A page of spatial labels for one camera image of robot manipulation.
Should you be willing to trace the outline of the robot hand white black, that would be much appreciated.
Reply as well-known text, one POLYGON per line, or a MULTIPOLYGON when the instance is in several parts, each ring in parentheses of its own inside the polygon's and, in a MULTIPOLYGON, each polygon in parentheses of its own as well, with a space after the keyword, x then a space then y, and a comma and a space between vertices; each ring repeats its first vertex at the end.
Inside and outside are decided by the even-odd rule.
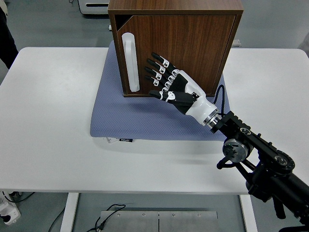
POLYGON ((147 59, 152 68, 145 78, 152 81, 159 90, 151 90, 149 95, 173 104, 181 113, 195 118, 201 125, 213 127, 222 117, 217 107, 206 99, 204 90, 183 70, 177 69, 164 57, 152 53, 153 61, 147 59))

